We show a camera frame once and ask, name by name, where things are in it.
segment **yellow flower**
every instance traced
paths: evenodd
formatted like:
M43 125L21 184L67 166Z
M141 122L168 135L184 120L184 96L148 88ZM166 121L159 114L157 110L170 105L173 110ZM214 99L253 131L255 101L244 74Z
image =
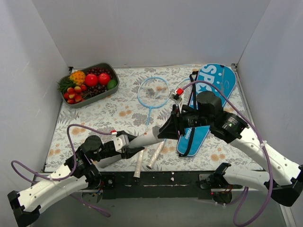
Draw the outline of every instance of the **yellow flower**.
M75 84L77 85L82 85L84 84L84 81L85 81L85 73L82 72L82 71L76 71L76 72L73 72L71 75L70 75L70 80L73 81Z

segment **racket shaft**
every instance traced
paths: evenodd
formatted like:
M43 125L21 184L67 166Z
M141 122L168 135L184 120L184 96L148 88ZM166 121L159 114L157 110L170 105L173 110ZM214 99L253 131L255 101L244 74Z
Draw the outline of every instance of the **racket shaft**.
M156 149L155 153L153 154L152 158L150 159L150 162L148 163L148 165L146 166L149 169L153 168L153 165L156 163L156 160L159 156L159 154L161 153L164 145L165 145L166 140L164 140L163 142L161 142L158 146L158 148Z
M143 157L144 157L144 150L141 150L138 153L137 165L136 165L136 169L134 170L134 177L140 178Z

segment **white panel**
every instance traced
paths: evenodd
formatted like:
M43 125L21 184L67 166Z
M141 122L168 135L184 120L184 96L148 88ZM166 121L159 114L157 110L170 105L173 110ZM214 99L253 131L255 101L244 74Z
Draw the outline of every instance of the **white panel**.
M270 0L33 0L68 65L238 62Z
M7 194L29 183L10 162L43 167L60 106L56 82L67 66L30 0L0 0L0 50L0 226L14 227Z
M239 63L256 126L282 155L303 164L303 2L272 0ZM292 207L303 226L303 196Z

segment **blue badminton racket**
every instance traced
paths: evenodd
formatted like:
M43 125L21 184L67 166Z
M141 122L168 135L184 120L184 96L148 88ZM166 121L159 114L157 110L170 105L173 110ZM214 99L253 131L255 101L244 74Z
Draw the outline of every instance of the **blue badminton racket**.
M150 77L147 78L140 85L138 90L138 101L141 105L149 108L147 117L147 123L145 132L148 129L152 109L157 109L164 106L169 99L169 84L166 80L161 77ZM142 162L143 162L144 150L138 153L138 159L136 168L134 171L134 177L140 177Z

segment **orange flower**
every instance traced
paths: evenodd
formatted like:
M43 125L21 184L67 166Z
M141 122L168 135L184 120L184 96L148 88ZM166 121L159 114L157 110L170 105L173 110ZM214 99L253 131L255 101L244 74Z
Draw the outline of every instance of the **orange flower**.
M218 157L216 154L211 155L210 158L211 158L214 162L219 161L219 157Z
M220 158L220 159L225 159L225 155L224 155L224 154L220 154L220 155L219 155L219 158Z
M49 157L53 156L53 154L54 154L54 150L53 150L53 149L50 149L50 150L49 150Z

